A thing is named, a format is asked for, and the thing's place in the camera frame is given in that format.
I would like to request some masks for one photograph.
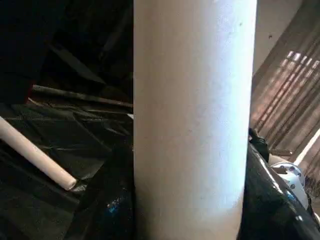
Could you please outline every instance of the wall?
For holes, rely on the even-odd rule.
[[[257,0],[253,74],[259,69],[303,0]]]

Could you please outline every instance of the black tarp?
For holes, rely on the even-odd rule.
[[[112,149],[133,133],[126,113],[0,105],[0,116],[74,177],[80,192],[66,192],[5,143],[0,144],[0,230],[12,238],[63,239],[88,182]]]

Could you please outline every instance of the white cylinder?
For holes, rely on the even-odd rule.
[[[66,172],[2,117],[0,117],[0,139],[65,190],[68,191],[76,185],[77,180],[73,176]]]
[[[134,178],[147,240],[235,240],[256,0],[134,1]]]

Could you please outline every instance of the metal rod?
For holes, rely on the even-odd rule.
[[[117,106],[121,106],[121,107],[133,108],[132,103],[122,102],[122,101],[117,101],[117,100],[110,100],[110,99],[106,99],[106,98],[102,98],[102,97],[90,96],[90,95],[72,92],[72,91],[64,91],[64,90],[55,89],[55,88],[46,87],[46,86],[34,85],[32,88],[32,91],[35,93],[60,96],[60,97],[64,97],[64,98],[78,99],[78,100],[96,102],[96,103],[101,103],[101,104],[110,104],[110,105],[117,105]]]

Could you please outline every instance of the white pvc pipe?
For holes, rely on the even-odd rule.
[[[147,240],[235,240],[256,0],[134,1],[134,178]]]
[[[2,117],[0,117],[0,139],[65,190],[68,191],[76,185],[77,180],[73,176],[66,172]]]

